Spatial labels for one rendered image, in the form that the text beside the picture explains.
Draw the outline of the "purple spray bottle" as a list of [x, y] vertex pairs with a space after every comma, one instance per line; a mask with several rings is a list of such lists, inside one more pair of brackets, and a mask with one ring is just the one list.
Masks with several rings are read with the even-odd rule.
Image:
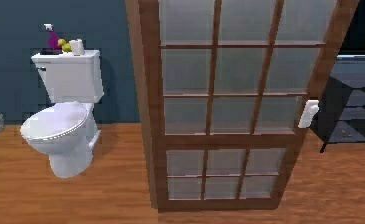
[[50, 23], [46, 23], [44, 27], [49, 32], [49, 39], [48, 39], [49, 47], [51, 49], [59, 50], [60, 49], [60, 46], [58, 45], [59, 37], [54, 31], [53, 25]]

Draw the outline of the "white toilet paper roll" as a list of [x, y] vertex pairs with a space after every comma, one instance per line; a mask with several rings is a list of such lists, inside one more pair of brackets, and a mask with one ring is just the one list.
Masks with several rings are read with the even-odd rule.
[[81, 39], [70, 40], [69, 41], [69, 44], [71, 46], [72, 53], [75, 56], [80, 56], [80, 55], [84, 55], [85, 54], [85, 50], [84, 50], [84, 46], [83, 46], [83, 41]]

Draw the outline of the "dark blue cabinet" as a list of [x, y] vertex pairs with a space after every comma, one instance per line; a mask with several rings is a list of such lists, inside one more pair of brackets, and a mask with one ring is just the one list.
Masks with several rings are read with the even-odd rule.
[[365, 55], [339, 55], [310, 129], [328, 144], [365, 143]]

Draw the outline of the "black flat tray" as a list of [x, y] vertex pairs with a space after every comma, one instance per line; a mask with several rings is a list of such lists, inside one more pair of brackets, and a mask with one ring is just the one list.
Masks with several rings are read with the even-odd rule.
[[59, 55], [62, 54], [63, 51], [60, 49], [49, 49], [49, 48], [43, 48], [39, 52], [41, 55]]

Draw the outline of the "wooden glass pane door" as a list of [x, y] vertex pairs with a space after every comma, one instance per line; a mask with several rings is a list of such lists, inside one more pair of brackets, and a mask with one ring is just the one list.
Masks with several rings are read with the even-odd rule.
[[360, 0], [125, 0], [150, 200], [273, 210]]

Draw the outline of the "yellow green rubber duck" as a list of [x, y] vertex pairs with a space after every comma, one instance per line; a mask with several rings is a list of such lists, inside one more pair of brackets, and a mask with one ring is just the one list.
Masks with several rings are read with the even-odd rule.
[[71, 52], [71, 45], [65, 39], [59, 39], [57, 45], [62, 49], [63, 52]]

